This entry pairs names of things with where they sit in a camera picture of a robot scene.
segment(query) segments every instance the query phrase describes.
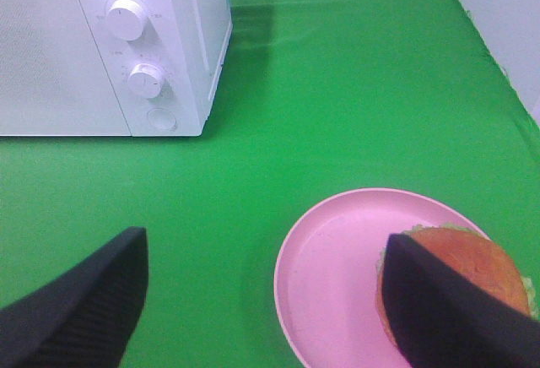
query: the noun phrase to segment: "microwave door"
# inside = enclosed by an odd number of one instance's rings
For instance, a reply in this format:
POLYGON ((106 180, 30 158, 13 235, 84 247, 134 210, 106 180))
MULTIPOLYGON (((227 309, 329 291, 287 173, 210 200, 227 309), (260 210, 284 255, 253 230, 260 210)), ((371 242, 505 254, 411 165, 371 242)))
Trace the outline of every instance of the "microwave door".
POLYGON ((0 135, 130 135, 78 0, 0 0, 0 135))

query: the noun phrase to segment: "white wall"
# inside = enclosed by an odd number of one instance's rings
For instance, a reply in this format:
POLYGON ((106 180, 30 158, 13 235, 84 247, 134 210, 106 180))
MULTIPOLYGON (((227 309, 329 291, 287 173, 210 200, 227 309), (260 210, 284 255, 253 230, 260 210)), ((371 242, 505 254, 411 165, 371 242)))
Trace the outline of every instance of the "white wall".
POLYGON ((540 125, 540 0, 460 0, 540 125))

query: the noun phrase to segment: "white microwave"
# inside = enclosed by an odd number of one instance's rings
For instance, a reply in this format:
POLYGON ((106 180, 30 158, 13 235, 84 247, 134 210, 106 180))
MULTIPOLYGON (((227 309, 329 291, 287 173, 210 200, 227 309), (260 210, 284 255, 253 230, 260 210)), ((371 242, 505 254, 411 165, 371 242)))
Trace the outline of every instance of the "white microwave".
POLYGON ((197 136, 229 0, 0 0, 0 135, 197 136))

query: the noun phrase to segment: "green cloth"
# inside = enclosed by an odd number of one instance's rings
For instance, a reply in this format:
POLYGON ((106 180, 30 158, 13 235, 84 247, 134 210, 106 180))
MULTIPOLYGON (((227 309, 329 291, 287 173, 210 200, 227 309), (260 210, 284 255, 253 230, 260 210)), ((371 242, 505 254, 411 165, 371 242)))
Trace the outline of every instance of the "green cloth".
POLYGON ((276 256, 310 206, 358 187, 446 203, 540 285, 540 132, 457 0, 231 2, 201 137, 0 139, 0 306, 146 226, 122 366, 300 367, 276 256))

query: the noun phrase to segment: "burger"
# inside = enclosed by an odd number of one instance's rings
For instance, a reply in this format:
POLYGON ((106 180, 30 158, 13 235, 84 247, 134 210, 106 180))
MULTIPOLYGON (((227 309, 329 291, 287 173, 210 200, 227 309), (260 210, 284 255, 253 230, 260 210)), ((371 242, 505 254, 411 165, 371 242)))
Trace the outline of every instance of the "burger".
MULTIPOLYGON (((452 225, 415 226, 403 233, 507 306, 529 317, 538 317, 531 280, 523 278, 510 256, 491 240, 473 230, 452 225)), ((383 259, 384 251, 377 265, 375 303, 387 337, 397 346, 383 303, 383 259)))

